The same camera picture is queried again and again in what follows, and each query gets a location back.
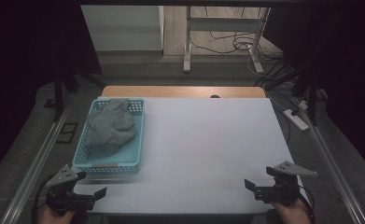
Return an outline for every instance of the gray floor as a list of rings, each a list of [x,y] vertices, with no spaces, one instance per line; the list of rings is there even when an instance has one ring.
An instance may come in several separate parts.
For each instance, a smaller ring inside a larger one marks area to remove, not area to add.
[[[174,13],[183,15],[183,8],[170,8],[170,10],[175,10]],[[224,8],[224,11],[225,13],[233,13],[232,8]],[[207,52],[193,51],[195,57],[192,57],[191,72],[184,74],[182,72],[183,59],[180,56],[183,54],[183,49],[182,53],[180,51],[181,48],[174,48],[179,50],[172,52],[171,48],[166,46],[179,46],[180,44],[167,42],[171,39],[171,37],[165,37],[164,56],[149,52],[99,52],[98,55],[104,74],[96,77],[107,85],[188,86],[252,86],[259,78],[253,72],[249,71],[246,66],[248,58],[246,52],[240,52],[233,56],[214,56],[214,54],[208,53],[210,55],[208,56]],[[227,50],[225,46],[229,46],[228,43],[226,41],[223,44],[219,44],[219,46],[218,44],[214,44],[208,45],[207,47]],[[269,45],[267,50],[269,53],[278,52],[278,49],[272,49],[271,45]],[[263,61],[265,71],[269,71],[273,64],[274,61]],[[77,77],[77,80],[80,89],[78,93],[73,94],[75,101],[65,121],[78,123],[77,135],[70,145],[55,144],[49,155],[53,159],[46,161],[44,169],[38,178],[39,181],[44,176],[59,170],[66,163],[71,163],[70,158],[75,153],[78,137],[86,119],[90,103],[97,96],[101,95],[101,89],[86,79]],[[290,85],[288,84],[277,88],[279,92],[291,98],[289,89]],[[48,99],[54,97],[53,91],[54,89],[51,83],[38,90],[36,94],[36,105],[30,118],[22,128],[21,133],[16,138],[7,156],[0,164],[0,220],[53,124],[54,110],[43,107]],[[292,106],[285,97],[274,91],[269,92],[269,95],[283,107]],[[331,120],[329,120],[325,106],[326,103],[320,103],[317,106],[318,129],[323,133],[332,155],[335,157],[344,177],[357,196],[358,202],[361,204],[365,213],[365,161],[359,156],[354,147],[337,127],[334,126]],[[286,139],[288,139],[288,133],[290,131],[288,147],[294,161],[304,165],[308,169],[319,172],[318,178],[306,177],[302,179],[303,184],[310,187],[316,199],[315,213],[317,223],[354,223],[344,205],[343,198],[335,188],[329,171],[324,165],[311,135],[300,132],[293,124],[288,125],[288,121],[277,112],[276,109],[279,109],[279,107],[276,104],[274,104],[274,109]],[[18,223],[29,222],[30,204],[32,204],[33,198],[34,194],[32,193],[28,198],[26,206],[22,208]],[[98,216],[91,216],[90,223],[101,223],[101,219]],[[255,216],[253,223],[265,223],[264,216]]]

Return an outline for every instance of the white tabletop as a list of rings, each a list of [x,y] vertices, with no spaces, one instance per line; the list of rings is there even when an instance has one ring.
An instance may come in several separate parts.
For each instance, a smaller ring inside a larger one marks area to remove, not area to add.
[[[144,98],[141,170],[77,183],[75,193],[107,187],[92,212],[257,214],[244,179],[272,186],[266,166],[293,162],[269,99]]]

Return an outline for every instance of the table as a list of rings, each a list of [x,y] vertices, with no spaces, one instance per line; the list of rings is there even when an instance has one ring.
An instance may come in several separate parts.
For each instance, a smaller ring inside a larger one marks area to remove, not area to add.
[[[264,96],[258,87],[106,87],[100,98],[145,100],[141,170],[88,174],[75,193],[107,187],[92,211],[107,215],[265,213],[271,206],[244,179],[272,186],[265,167],[292,158]]]

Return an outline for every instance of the white wall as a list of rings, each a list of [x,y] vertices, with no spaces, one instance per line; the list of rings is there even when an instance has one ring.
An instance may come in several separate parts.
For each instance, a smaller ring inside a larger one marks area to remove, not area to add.
[[[162,50],[162,7],[81,8],[95,50]]]

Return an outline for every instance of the basket handle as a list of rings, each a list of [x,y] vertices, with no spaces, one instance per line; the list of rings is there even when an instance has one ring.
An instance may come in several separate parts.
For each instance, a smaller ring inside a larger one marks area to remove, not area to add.
[[[109,164],[93,164],[91,168],[118,168],[117,163],[109,163]]]

